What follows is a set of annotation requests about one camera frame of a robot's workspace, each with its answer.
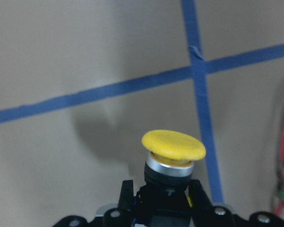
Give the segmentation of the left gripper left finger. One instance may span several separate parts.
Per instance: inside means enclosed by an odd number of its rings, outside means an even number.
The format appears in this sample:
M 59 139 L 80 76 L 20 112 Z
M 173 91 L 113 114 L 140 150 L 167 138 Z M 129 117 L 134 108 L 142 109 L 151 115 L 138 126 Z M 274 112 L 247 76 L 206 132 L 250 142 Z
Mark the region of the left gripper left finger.
M 133 180 L 125 180 L 122 182 L 120 191 L 118 210 L 122 227 L 131 227 L 133 222 Z

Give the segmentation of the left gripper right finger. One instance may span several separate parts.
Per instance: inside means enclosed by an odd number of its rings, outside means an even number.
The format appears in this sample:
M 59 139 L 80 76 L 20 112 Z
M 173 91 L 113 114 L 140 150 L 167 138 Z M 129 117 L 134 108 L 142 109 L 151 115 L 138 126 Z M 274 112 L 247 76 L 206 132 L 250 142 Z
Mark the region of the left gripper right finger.
M 209 227 L 213 205 L 199 180 L 189 182 L 188 196 L 192 203 L 191 218 L 195 227 Z

